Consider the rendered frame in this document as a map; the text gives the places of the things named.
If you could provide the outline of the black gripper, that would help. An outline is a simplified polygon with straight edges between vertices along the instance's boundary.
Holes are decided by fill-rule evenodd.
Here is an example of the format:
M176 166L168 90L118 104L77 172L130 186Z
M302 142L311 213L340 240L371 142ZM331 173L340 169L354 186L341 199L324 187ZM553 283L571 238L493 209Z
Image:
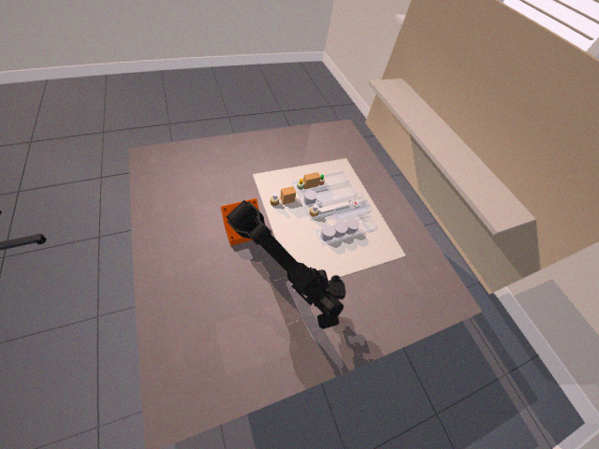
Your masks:
M323 269L318 270L318 272L326 279L326 282L329 283L327 272ZM333 320L329 320L329 318L325 314L321 314L317 315L317 319L319 326L323 329L331 326L336 326L340 323L338 316Z

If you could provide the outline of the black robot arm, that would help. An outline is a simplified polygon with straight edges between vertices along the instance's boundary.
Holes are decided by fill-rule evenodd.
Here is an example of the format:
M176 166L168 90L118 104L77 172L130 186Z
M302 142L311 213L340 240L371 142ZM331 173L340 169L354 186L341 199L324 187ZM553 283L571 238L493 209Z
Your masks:
M246 203L243 200L226 218L226 222L241 237L252 239L266 250L286 271L288 280L293 284L293 289L310 306L314 303L329 320L333 320L342 312L344 305L338 299L343 300L346 291L339 275L334 275L327 283L315 268L308 268L303 263L297 262L272 236L270 230L265 226L263 215L250 201ZM322 281L321 283L319 279Z

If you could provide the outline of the grey cylinder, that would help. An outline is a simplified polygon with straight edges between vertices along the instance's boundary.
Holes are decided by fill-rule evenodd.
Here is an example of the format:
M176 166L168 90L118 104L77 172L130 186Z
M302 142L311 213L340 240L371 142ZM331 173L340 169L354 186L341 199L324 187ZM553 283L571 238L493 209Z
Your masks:
M346 231L348 229L348 226L344 222L337 222L335 224L334 228L336 230L336 233L335 233L334 237L335 238L339 238L339 237L342 237L342 236L345 235L345 233L346 233Z
M346 231L346 234L352 234L352 233L356 233L358 231L359 228L359 221L357 219L354 218L350 218L347 220L346 222L348 229Z
M327 240L333 239L335 233L336 233L335 228L330 224L326 224L323 226L320 234L321 234L323 240L327 241Z
M304 194L304 201L306 205L313 204L316 201L317 194L313 190L307 190Z

